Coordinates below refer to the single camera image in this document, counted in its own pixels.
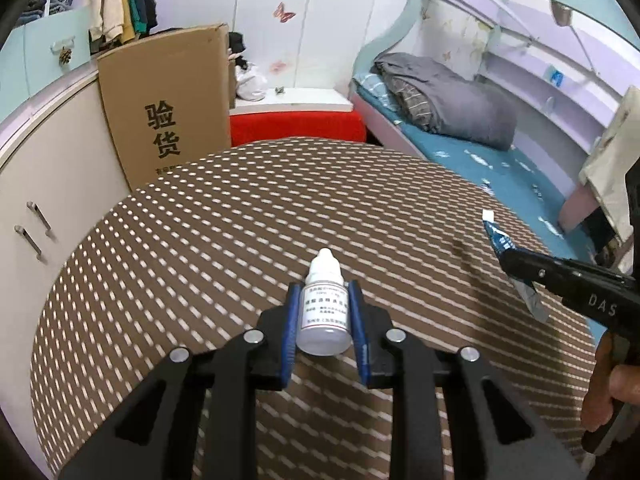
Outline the right hand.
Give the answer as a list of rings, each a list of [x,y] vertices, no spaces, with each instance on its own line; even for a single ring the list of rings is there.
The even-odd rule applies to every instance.
[[[605,332],[596,351],[596,365],[589,388],[582,401],[582,426],[596,431],[613,416],[613,401],[640,403],[640,370],[638,366],[612,361],[613,335]]]

